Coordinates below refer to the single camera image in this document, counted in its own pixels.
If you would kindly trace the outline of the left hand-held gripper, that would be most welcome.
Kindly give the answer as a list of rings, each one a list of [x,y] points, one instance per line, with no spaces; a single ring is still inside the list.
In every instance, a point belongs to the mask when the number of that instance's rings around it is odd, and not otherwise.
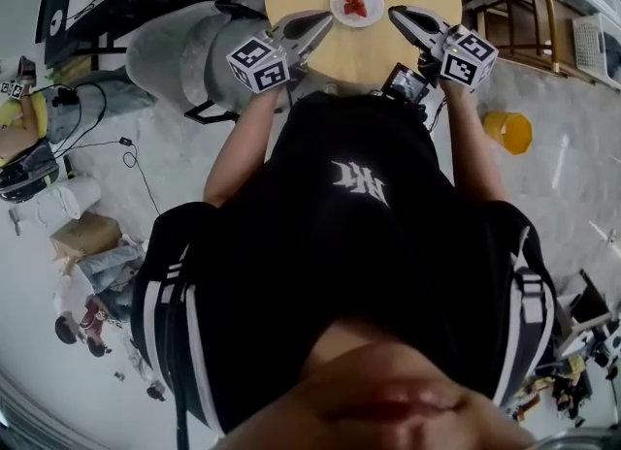
[[[307,73],[307,55],[331,31],[330,11],[302,11],[262,29],[226,55],[233,76],[254,94],[285,85],[292,89]]]

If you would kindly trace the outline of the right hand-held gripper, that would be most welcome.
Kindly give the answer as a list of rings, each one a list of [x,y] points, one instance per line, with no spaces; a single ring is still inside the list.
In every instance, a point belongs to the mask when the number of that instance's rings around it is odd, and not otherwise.
[[[390,21],[409,43],[420,48],[418,69],[432,86],[443,79],[477,88],[499,56],[499,50],[475,31],[463,25],[450,27],[427,9],[393,6]]]

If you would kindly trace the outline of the person's left forearm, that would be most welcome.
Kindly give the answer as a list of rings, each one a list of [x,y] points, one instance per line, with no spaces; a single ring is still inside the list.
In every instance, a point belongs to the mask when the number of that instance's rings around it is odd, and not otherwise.
[[[282,86],[254,95],[219,151],[206,179],[203,201],[221,207],[263,165]]]

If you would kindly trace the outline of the person's right forearm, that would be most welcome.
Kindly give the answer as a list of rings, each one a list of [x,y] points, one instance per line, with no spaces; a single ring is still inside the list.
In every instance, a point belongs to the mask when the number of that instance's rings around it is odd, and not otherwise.
[[[506,201],[507,193],[470,90],[441,80],[446,100],[454,184],[473,203]]]

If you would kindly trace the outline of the wooden rack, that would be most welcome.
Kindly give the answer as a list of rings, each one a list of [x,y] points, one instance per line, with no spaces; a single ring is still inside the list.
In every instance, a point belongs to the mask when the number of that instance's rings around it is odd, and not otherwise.
[[[551,72],[550,33],[545,0],[462,0],[467,21],[494,44],[500,57],[562,78],[595,80],[576,67],[572,21],[587,12],[576,4],[553,0],[558,34],[560,74]]]

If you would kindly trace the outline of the gold metal pole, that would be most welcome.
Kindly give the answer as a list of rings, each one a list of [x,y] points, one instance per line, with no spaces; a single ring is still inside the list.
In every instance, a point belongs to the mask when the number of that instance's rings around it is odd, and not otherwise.
[[[547,11],[547,19],[550,33],[550,51],[551,51],[551,72],[555,75],[560,74],[560,61],[558,56],[558,34],[556,16],[554,11],[554,1],[545,0]]]

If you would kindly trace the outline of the grey upholstered chair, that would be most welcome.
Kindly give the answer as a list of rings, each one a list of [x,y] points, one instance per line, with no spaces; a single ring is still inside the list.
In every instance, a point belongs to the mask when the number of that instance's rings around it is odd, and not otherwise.
[[[127,47],[126,71],[187,118],[235,121],[251,92],[235,79],[226,56],[268,27],[264,15],[240,4],[194,4],[138,28]]]

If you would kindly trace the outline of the white perforated basket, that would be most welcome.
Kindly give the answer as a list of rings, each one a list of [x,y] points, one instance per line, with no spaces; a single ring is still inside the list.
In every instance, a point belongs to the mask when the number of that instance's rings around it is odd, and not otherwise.
[[[578,70],[621,90],[621,26],[603,14],[572,21]]]

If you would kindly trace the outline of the person's black printed t-shirt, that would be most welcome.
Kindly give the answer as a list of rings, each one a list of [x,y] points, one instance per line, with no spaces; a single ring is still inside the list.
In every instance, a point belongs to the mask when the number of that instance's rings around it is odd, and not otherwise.
[[[342,321],[505,413],[546,354],[555,301],[532,222],[458,191],[410,109],[315,92],[234,197],[155,220],[131,329],[179,428],[194,416],[221,440],[295,387]]]

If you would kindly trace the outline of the white cylindrical appliance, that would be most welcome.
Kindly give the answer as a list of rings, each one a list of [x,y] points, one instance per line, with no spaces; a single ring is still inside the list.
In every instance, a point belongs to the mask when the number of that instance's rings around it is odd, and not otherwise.
[[[101,199],[92,177],[73,177],[49,186],[37,199],[37,219],[46,227],[78,220]]]

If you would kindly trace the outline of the brown cardboard box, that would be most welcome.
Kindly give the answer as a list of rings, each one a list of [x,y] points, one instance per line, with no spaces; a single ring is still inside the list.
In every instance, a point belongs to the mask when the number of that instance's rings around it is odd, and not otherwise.
[[[120,227],[113,218],[86,212],[50,236],[58,257],[92,256],[117,247]]]

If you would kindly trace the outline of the small white workbench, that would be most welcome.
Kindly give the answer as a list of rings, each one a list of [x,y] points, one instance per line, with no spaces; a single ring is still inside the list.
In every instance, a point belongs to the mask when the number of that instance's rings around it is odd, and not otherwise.
[[[584,269],[572,278],[557,302],[559,359],[581,354],[605,368],[621,358],[621,310],[605,301]]]

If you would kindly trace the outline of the black yellow clutter pile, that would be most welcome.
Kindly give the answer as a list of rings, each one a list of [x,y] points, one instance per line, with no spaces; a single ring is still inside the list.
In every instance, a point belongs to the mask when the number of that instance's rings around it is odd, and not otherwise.
[[[593,393],[584,358],[572,354],[537,368],[535,376],[522,385],[513,399],[513,406],[509,409],[511,417],[523,422],[526,412],[540,402],[541,393],[547,389],[551,390],[556,411],[571,420],[576,428],[583,426],[585,419],[579,409]]]

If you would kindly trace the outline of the black recorder with screen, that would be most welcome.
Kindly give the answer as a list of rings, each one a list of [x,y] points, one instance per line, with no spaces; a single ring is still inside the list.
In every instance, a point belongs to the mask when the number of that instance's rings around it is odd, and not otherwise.
[[[381,95],[403,105],[422,108],[429,94],[428,81],[402,63],[397,63],[382,86]]]

